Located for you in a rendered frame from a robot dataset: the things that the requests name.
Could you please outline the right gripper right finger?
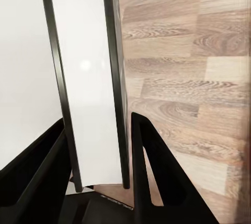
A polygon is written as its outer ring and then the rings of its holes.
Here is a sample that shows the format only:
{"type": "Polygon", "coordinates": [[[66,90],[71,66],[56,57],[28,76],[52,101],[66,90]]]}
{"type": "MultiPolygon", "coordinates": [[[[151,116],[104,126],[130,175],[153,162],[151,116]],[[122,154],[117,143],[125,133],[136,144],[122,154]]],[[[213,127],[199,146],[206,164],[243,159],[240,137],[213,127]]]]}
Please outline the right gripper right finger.
{"type": "Polygon", "coordinates": [[[152,122],[131,113],[135,224],[219,224],[152,122]],[[145,147],[164,206],[151,201],[145,147]]]}

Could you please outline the hardback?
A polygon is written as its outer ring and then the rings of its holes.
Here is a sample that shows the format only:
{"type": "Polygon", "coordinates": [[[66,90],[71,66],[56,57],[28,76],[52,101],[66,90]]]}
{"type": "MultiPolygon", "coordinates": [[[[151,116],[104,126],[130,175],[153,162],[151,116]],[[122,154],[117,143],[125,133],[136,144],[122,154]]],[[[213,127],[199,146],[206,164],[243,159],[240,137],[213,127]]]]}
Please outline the hardback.
{"type": "Polygon", "coordinates": [[[75,191],[130,189],[119,0],[43,0],[75,191]]]}

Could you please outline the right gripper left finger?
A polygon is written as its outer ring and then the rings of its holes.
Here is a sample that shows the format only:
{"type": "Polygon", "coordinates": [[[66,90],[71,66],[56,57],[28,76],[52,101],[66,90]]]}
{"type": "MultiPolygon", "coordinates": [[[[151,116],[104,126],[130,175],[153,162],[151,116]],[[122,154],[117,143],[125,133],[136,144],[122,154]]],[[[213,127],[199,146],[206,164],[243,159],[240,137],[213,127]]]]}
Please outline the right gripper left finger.
{"type": "Polygon", "coordinates": [[[71,176],[61,118],[0,170],[0,224],[58,224],[71,176]]]}

